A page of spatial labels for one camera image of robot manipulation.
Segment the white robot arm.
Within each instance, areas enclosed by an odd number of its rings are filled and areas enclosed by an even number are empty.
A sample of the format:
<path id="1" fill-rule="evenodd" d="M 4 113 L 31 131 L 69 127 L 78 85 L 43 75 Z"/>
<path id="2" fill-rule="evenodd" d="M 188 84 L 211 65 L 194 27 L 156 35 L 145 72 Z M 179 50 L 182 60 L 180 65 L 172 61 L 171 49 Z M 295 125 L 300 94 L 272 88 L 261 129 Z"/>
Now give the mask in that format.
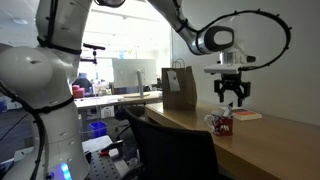
<path id="1" fill-rule="evenodd" d="M 2 180 L 84 180 L 85 157 L 71 84 L 78 74 L 90 6 L 117 8 L 125 0 L 39 0 L 37 41 L 0 54 L 1 92 L 33 116 L 34 149 Z"/>

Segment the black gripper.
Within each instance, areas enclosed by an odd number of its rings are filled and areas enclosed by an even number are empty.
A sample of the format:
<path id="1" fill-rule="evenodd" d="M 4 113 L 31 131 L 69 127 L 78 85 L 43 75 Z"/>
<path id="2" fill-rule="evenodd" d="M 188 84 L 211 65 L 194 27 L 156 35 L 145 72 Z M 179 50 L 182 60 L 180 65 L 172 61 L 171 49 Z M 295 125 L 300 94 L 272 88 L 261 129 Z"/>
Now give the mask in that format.
<path id="1" fill-rule="evenodd" d="M 226 90 L 233 91 L 238 96 L 238 106 L 241 107 L 243 101 L 250 96 L 251 83 L 242 82 L 240 74 L 223 74 L 222 82 L 220 80 L 214 81 L 214 92 L 218 94 L 220 102 L 224 101 Z"/>

